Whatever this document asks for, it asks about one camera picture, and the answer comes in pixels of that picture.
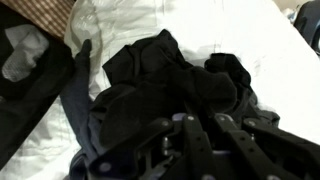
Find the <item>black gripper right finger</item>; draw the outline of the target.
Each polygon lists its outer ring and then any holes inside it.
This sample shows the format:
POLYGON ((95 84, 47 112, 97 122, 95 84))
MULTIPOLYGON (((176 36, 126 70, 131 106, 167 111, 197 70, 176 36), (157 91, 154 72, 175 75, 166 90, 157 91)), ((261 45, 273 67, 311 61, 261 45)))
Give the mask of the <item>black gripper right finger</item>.
POLYGON ((253 180, 320 180, 320 146, 255 118, 240 126, 226 114, 213 122, 253 180))

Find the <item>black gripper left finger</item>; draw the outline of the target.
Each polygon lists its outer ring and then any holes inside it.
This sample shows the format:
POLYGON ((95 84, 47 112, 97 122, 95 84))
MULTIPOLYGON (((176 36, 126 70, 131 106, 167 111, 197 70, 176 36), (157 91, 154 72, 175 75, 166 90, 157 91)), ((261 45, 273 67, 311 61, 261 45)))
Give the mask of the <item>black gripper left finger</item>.
POLYGON ((196 116, 158 118, 94 160, 88 180, 214 180, 213 153, 196 116))

